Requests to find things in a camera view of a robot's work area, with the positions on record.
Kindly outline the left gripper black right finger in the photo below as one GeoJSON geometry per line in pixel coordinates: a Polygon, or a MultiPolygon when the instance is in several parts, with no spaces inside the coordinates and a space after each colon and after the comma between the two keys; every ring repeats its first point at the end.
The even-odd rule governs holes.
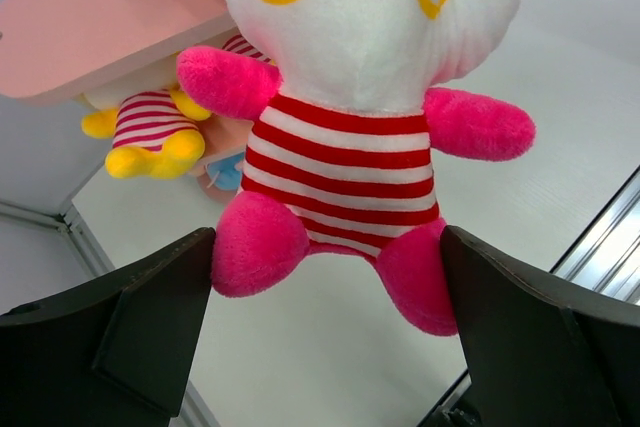
{"type": "Polygon", "coordinates": [[[483,425],[638,425],[638,306],[459,227],[446,227],[440,246],[483,425]]]}

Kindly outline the yellow plush toy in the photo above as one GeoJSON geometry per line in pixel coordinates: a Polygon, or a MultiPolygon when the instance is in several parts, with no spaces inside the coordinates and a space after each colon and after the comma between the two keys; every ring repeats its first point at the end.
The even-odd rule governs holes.
{"type": "Polygon", "coordinates": [[[199,124],[210,116],[182,90],[159,89],[90,113],[81,127],[89,137],[111,141],[104,165],[112,177],[170,180],[186,174],[204,155],[199,124]]]}
{"type": "Polygon", "coordinates": [[[267,64],[271,64],[271,65],[274,64],[271,58],[269,58],[268,56],[260,52],[257,48],[255,48],[240,33],[232,34],[227,40],[224,41],[221,49],[224,51],[246,56],[254,60],[262,61],[267,64]]]}

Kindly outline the white plush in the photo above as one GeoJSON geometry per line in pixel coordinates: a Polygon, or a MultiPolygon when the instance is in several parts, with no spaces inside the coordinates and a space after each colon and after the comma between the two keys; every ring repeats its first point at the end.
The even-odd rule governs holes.
{"type": "Polygon", "coordinates": [[[454,335],[432,152],[499,162],[531,148],[525,111],[446,86],[496,49],[520,0],[225,1],[265,60],[206,46],[177,60],[197,104],[252,124],[213,288],[250,296],[310,255],[355,255],[409,323],[454,335]]]}

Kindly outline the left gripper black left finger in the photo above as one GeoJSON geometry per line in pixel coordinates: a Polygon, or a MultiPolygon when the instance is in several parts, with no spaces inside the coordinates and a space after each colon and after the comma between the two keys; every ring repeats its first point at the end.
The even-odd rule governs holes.
{"type": "Polygon", "coordinates": [[[200,228],[1,317],[4,426],[166,426],[178,416],[211,281],[200,228]]]}

